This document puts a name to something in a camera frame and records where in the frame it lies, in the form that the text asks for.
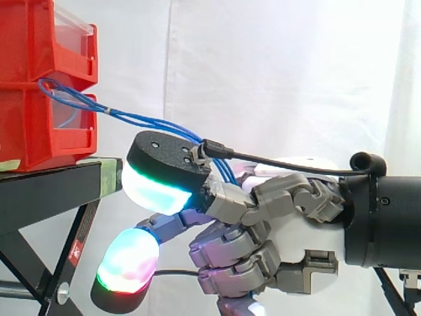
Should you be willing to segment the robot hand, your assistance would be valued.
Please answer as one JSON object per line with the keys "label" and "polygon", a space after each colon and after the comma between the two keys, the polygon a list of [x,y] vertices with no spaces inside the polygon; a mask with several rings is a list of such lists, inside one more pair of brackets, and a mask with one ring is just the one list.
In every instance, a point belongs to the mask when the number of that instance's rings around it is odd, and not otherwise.
{"label": "robot hand", "polygon": [[195,226],[194,275],[221,315],[258,315],[267,288],[321,291],[345,257],[344,172],[314,159],[267,159],[220,143],[139,132],[122,169],[126,195],[153,215],[122,231],[98,267],[91,299],[134,311],[157,275],[164,243]]}

